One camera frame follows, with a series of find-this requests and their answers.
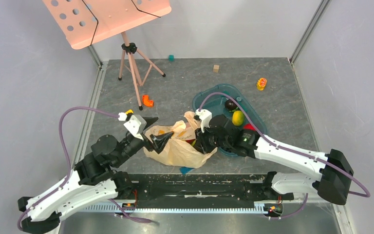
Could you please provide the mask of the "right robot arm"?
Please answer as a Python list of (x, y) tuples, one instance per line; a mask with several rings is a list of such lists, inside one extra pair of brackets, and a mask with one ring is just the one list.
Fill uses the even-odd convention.
[(220, 148), (237, 156), (272, 161), (297, 171), (296, 174), (269, 172), (262, 185), (266, 198), (316, 192), (330, 203), (347, 203), (354, 172), (343, 152), (336, 149), (329, 153), (315, 152), (283, 144), (256, 130), (236, 127), (225, 115), (213, 116), (206, 109), (196, 110), (194, 119), (200, 123), (195, 131), (197, 151), (204, 154)]

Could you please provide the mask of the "beige plastic bag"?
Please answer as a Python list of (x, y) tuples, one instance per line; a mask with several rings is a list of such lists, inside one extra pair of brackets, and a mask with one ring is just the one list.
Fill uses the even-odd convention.
[(145, 155), (168, 166), (202, 167), (218, 149), (215, 148), (212, 152), (203, 154), (195, 150), (193, 145), (187, 143), (187, 140), (196, 139), (195, 130), (200, 127), (200, 122), (194, 119), (194, 115), (194, 112), (187, 111), (184, 113), (185, 120), (178, 121), (172, 126), (155, 125), (146, 130), (147, 137), (151, 134), (160, 135), (171, 131), (174, 132), (174, 135), (160, 154), (144, 148)]

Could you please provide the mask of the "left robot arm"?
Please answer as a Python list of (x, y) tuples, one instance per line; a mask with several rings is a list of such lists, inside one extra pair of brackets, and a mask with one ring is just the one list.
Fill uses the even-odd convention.
[(125, 137), (101, 136), (84, 156), (57, 184), (35, 197), (21, 197), (22, 212), (18, 228), (29, 234), (45, 234), (81, 208), (109, 199), (128, 199), (135, 188), (128, 173), (119, 168), (142, 148), (161, 153), (174, 135), (173, 131), (145, 136), (143, 131), (158, 120), (130, 114), (124, 118)]

